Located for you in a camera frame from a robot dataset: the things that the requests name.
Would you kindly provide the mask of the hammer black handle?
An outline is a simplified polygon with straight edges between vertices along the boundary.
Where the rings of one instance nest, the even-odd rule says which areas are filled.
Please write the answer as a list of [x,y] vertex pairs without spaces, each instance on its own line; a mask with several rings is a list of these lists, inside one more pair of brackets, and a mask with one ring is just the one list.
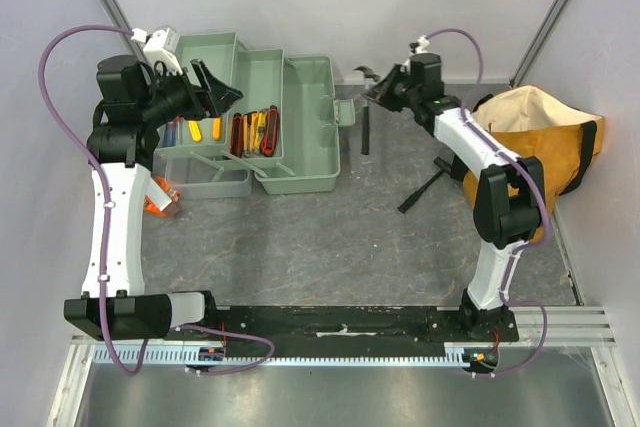
[[[355,71],[363,74],[365,89],[377,84],[381,77],[376,74],[370,67],[360,65]],[[362,133],[361,133],[361,154],[368,156],[370,153],[370,102],[364,99],[362,109]]]

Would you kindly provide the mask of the yellow handle screwdriver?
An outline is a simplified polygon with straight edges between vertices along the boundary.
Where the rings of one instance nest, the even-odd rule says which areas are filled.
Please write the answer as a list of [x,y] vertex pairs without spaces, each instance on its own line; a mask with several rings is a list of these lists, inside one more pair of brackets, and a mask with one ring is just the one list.
[[188,125],[189,134],[191,136],[192,141],[195,143],[200,143],[203,140],[203,136],[202,136],[199,122],[195,120],[189,120],[187,122],[187,125]]
[[222,119],[214,118],[212,121],[212,138],[214,141],[220,141],[222,137]]

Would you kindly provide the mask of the yellow black utility knife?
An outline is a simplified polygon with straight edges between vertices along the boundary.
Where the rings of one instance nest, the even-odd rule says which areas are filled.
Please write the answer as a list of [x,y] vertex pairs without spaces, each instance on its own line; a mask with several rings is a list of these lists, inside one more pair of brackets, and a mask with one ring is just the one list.
[[257,119],[253,123],[253,151],[259,152],[260,145],[262,142],[262,137],[264,135],[264,130],[266,127],[266,117],[267,111],[261,110],[258,113]]
[[253,123],[257,119],[256,111],[243,116],[243,154],[249,156],[253,150]]

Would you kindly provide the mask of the red handle screwdriver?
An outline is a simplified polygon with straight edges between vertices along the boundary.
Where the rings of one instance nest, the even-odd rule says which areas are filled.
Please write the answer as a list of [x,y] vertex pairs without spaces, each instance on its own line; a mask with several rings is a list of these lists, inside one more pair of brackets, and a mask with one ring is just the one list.
[[182,117],[177,116],[174,119],[174,146],[178,146],[182,142]]

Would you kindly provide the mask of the green translucent tool box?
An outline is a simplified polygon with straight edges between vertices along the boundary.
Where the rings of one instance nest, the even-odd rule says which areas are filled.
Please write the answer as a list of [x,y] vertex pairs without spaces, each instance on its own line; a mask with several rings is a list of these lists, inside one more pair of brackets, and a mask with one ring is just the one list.
[[218,119],[162,127],[158,181],[184,199],[247,196],[254,181],[271,195],[335,188],[340,130],[354,124],[355,107],[337,98],[329,57],[251,50],[234,33],[171,33],[168,47],[182,67],[201,60],[243,97]]

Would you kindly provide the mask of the black long tool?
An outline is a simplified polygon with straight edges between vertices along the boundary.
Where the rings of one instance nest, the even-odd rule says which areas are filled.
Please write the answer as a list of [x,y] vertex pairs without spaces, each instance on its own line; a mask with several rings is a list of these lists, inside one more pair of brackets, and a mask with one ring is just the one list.
[[450,174],[452,165],[444,160],[441,157],[436,157],[434,159],[434,164],[438,168],[437,172],[426,181],[421,187],[415,190],[412,194],[410,194],[398,207],[397,210],[401,214],[405,214],[408,210],[410,210],[424,195],[424,193],[443,175]]

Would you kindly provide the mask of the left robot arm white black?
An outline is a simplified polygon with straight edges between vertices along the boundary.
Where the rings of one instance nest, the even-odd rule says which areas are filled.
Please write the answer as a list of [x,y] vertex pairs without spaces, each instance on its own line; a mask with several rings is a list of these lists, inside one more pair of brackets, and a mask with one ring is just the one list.
[[152,180],[159,130],[177,117],[202,120],[226,113],[242,93],[218,80],[200,59],[198,79],[129,55],[102,60],[102,94],[86,147],[93,167],[95,212],[87,274],[65,319],[99,340],[162,339],[185,324],[201,340],[216,335],[220,316],[207,290],[148,294],[141,269],[142,216]]

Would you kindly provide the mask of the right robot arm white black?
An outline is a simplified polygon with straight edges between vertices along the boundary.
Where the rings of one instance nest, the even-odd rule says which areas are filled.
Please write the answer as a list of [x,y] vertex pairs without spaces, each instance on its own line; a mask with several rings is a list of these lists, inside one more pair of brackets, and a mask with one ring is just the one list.
[[442,62],[434,53],[412,55],[381,77],[363,71],[365,98],[391,112],[408,109],[415,122],[448,147],[477,180],[473,222],[481,238],[474,276],[445,327],[448,339],[516,341],[509,286],[523,251],[548,219],[544,169],[484,131],[455,96],[446,94]]

